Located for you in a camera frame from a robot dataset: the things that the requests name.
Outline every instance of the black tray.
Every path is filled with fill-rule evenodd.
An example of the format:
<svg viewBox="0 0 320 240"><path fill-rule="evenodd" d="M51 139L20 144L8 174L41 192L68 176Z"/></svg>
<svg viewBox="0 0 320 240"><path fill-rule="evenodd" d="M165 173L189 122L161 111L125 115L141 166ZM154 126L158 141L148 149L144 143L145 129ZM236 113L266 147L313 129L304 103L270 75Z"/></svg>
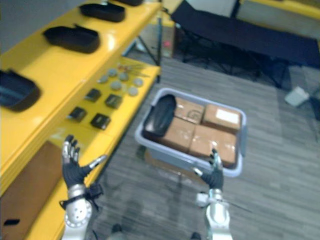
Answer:
<svg viewBox="0 0 320 240"><path fill-rule="evenodd" d="M36 84L9 70L0 71L0 105L13 111L23 111L31 107L40 97Z"/></svg>
<svg viewBox="0 0 320 240"><path fill-rule="evenodd" d="M52 45L85 54L93 53L100 44L98 32L76 24L75 28L66 26L52 27L47 29L43 35Z"/></svg>
<svg viewBox="0 0 320 240"><path fill-rule="evenodd" d="M125 19L125 8L115 4L108 3L107 5L102 4L84 4L81 5L80 11L83 15L88 17L94 17L111 22L121 22Z"/></svg>
<svg viewBox="0 0 320 240"><path fill-rule="evenodd" d="M124 3L124 4L128 4L130 6L138 6L138 5L142 4L142 2L144 0L117 0L117 1Z"/></svg>

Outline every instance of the small black box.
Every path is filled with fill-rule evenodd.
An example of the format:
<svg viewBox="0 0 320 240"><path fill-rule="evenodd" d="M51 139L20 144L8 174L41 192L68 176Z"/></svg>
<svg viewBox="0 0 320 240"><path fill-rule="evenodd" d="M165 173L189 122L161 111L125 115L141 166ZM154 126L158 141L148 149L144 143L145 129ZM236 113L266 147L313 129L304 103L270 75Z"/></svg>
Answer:
<svg viewBox="0 0 320 240"><path fill-rule="evenodd" d="M98 129L105 130L110 123L110 117L103 115L101 113L97 113L94 118L91 120L90 124Z"/></svg>
<svg viewBox="0 0 320 240"><path fill-rule="evenodd" d="M68 115L68 119L72 119L80 123L82 119L87 115L87 111L84 110L82 107L76 106L72 112Z"/></svg>
<svg viewBox="0 0 320 240"><path fill-rule="evenodd" d="M100 98L100 96L101 92L98 89L92 88L84 97L84 99L94 103Z"/></svg>
<svg viewBox="0 0 320 240"><path fill-rule="evenodd" d="M122 97L114 94L110 94L108 98L104 101L104 103L110 108L117 109L122 103Z"/></svg>

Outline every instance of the gray plastic bin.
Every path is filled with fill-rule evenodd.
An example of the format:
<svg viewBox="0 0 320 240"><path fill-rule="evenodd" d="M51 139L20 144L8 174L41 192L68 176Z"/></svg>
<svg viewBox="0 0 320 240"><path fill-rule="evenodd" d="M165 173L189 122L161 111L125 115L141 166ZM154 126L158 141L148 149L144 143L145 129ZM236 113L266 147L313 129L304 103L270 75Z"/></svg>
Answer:
<svg viewBox="0 0 320 240"><path fill-rule="evenodd" d="M235 167L234 168L223 168L223 174L226 177L234 178L234 177L239 176L242 172L243 159L246 154L246 140L247 140L247 117L246 117L246 114L238 108L224 105L224 104L221 104L221 103L218 103L215 101L210 101L208 99L194 96L194 95L184 93L181 91L177 91L177 90L174 90L171 88L160 89L157 92L151 105L152 106L156 105L159 98L161 98L162 96L165 96L167 94L172 94L176 97L179 97L179 98L182 98L182 99L185 99L190 102L194 102L196 104L200 104L203 106L205 106L207 104L214 104L214 105L222 106L227 109L236 110L241 113L242 127L241 127L241 130L237 133L237 143L236 143L237 157L236 157ZM154 142L154 141L151 141L149 139L144 138L142 135L143 123L144 123L146 117L148 116L148 114L149 114L149 112L147 112L145 114L143 120L141 121L141 123L139 124L138 128L135 131L134 137L135 137L135 140L139 144L147 147L148 151L150 152L150 154L153 158L155 158L157 160L161 160L161 161L166 162L168 164L177 166L179 168L188 170L188 171L192 171L193 167L197 167L206 173L211 172L210 164L207 161L204 161L198 157L191 156L187 153L180 152L180 151L172 149L168 146L164 146L164 145L161 145L157 142Z"/></svg>

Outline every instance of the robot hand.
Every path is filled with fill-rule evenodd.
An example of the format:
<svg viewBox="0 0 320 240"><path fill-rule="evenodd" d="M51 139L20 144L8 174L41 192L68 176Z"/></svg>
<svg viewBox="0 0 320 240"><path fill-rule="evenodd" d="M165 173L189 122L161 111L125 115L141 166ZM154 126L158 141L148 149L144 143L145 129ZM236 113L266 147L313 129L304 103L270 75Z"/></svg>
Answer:
<svg viewBox="0 0 320 240"><path fill-rule="evenodd" d="M62 240L86 239L93 214L92 205L96 206L94 199L103 193L99 184L86 187L84 179L107 156L101 155L81 167L78 163L80 148L76 146L77 140L72 135L66 137L62 146L62 175L68 188L68 200L60 201L61 207L65 209Z"/></svg>
<svg viewBox="0 0 320 240"><path fill-rule="evenodd" d="M219 189L222 191L224 186L224 173L223 173L223 164L218 152L213 149L209 160L209 163L212 168L211 174L202 172L198 168L194 167L193 170L195 174L201 177L201 179L209 185L210 189Z"/></svg>
<svg viewBox="0 0 320 240"><path fill-rule="evenodd" d="M204 173L198 168L193 168L194 172L209 185L209 193L198 193L197 205L206 207L205 222L208 230L208 240L232 240L229 230L230 215L229 204L224 201L222 189L224 185L224 173L221 158L216 150L212 150L210 156L213 161L209 161L212 167L210 174Z"/></svg>
<svg viewBox="0 0 320 240"><path fill-rule="evenodd" d="M85 177L100 163L107 159L101 155L86 166L79 166L78 158L80 148L76 147L78 141L74 136L68 135L62 146L62 175L68 189L77 184L83 184Z"/></svg>

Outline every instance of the yellow shelving unit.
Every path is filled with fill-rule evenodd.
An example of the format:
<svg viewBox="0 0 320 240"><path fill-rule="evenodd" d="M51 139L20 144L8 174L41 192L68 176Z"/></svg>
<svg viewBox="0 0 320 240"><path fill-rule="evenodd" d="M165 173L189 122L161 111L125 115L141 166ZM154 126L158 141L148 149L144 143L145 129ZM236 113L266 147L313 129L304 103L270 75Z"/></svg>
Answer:
<svg viewBox="0 0 320 240"><path fill-rule="evenodd" d="M100 2L88 0L86 3ZM160 67L121 57L121 53L157 15L161 4L145 2L133 7L115 3L125 7L126 16L122 22L86 17L75 8L0 56L2 70L14 70L33 80L41 90L39 100L25 111L13 112L2 107L0 109L0 196L47 140L60 147L66 135L73 134L81 147L80 165L88 164L101 154L111 155L156 76L160 74ZM50 45L42 35L48 28L72 26L74 23L99 33L100 46L94 53L79 53ZM117 67L118 63L139 65L141 69L130 72L129 80L123 82L122 89L118 91L110 88L115 78L110 77L106 83L97 83L107 74L109 68ZM133 85L134 78L141 78L143 85L137 88L136 96L130 96L128 88ZM94 103L84 100L91 88L101 92L101 97ZM118 109L105 105L104 101L109 94L122 97ZM67 119L76 106L87 111L80 123ZM111 122L105 130L90 125L96 113L110 117ZM87 185L97 178L104 164L99 165L86 177ZM26 239L57 240L61 237L64 211L59 206L59 201L66 198L67 188L61 179L41 209Z"/></svg>
<svg viewBox="0 0 320 240"><path fill-rule="evenodd" d="M3 70L13 69L33 80L42 92L36 104L23 112L1 108L0 195L53 133L55 126L161 9L157 2L123 6L126 16L118 23L83 16L78 8L74 8L0 57ZM100 46L94 53L52 46L42 35L47 28L72 26L74 23L99 32Z"/></svg>
<svg viewBox="0 0 320 240"><path fill-rule="evenodd" d="M314 0L241 0L264 4L270 7L282 9L296 14L305 15L310 18L320 19L320 3Z"/></svg>
<svg viewBox="0 0 320 240"><path fill-rule="evenodd" d="M122 57L120 62L127 65L143 64L125 57ZM144 69L141 70L141 73L145 77L138 76L143 79L143 86L138 88L137 96L129 96L127 94L128 87L132 85L133 79L137 77L132 74L129 75L129 80L123 83L122 90L115 91L110 89L110 84L116 77L109 78L107 83L96 83L94 88L102 93L97 102L82 100L77 104L77 106L84 108L88 112L84 119L80 123L65 119L56 127L49 140L60 147L65 137L69 133L74 133L78 140L78 145L81 147L79 160L81 166L88 164L98 155L110 155L160 72L160 68L157 66L148 64L143 64L143 66ZM118 109L105 105L104 101L109 94L123 97ZM96 113L101 113L111 118L111 122L105 130L100 130L90 125L90 121ZM90 173L85 179L86 185L89 185L97 178L102 168L103 164ZM59 206L58 202L65 199L67 199L67 188L61 179L26 236L27 240L56 240L61 237L65 211Z"/></svg>

